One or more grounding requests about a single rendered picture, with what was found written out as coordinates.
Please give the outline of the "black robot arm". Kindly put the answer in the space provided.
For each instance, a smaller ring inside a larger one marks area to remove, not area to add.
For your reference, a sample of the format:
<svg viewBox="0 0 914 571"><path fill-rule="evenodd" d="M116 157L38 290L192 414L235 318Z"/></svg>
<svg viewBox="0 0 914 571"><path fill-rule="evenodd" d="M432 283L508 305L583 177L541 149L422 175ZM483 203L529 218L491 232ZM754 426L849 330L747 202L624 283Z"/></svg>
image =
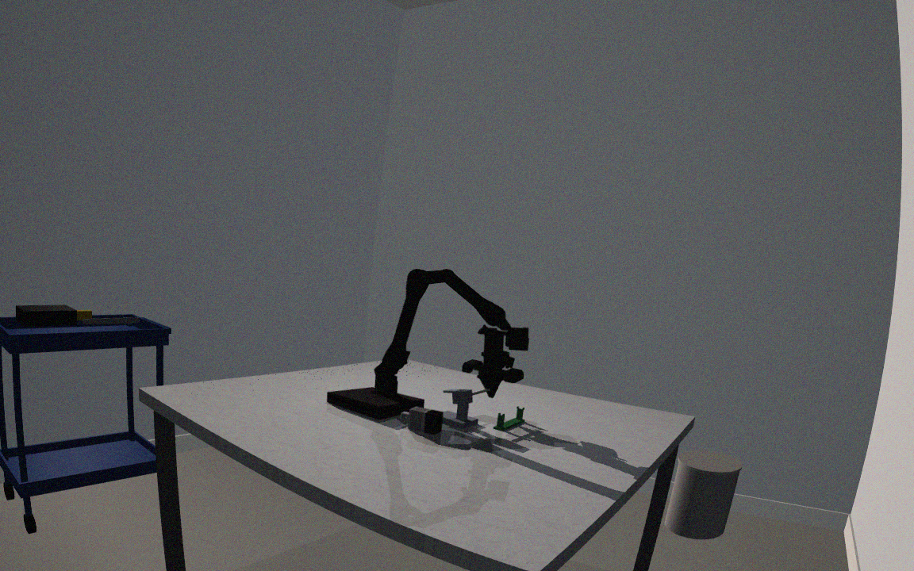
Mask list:
<svg viewBox="0 0 914 571"><path fill-rule="evenodd" d="M510 323L505 320L505 310L503 308L478 295L476 290L473 290L467 283L462 281L452 270L411 270L409 276L407 276L406 297L394 339L390 347L387 348L383 362L374 368L376 385L371 393L383 395L384 397L399 395L397 393L398 381L395 375L404 364L409 364L407 360L409 360L410 351L406 350L406 344L409 341L409 332L416 315L417 306L420 304L420 299L425 290L427 290L429 283L442 282L447 283L456 293L464 297L471 306L478 310L485 322L493 326L493 328L487 328L486 325L483 325L483 328L478 330L478 334L485 334L486 350L503 350L505 335L505 345L509 347L509 350L528 351L528 328L511 328ZM496 328L508 331L501 331Z"/></svg>

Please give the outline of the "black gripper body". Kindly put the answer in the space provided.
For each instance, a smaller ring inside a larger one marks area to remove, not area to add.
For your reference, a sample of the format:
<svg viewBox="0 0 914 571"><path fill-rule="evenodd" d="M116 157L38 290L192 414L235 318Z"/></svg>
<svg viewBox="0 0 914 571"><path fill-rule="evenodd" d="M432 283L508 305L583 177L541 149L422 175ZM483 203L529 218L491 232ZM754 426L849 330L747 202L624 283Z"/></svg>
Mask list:
<svg viewBox="0 0 914 571"><path fill-rule="evenodd" d="M503 355L505 351L483 351L482 355L485 355L485 365L482 361L470 360L464 362L462 365L462 372L472 373L473 371L479 371L479 376L486 377L487 375L493 374L493 378L498 380L503 379L505 382L516 383L517 381L524 378L523 371L515 368L511 368L508 371L503 370Z"/></svg>

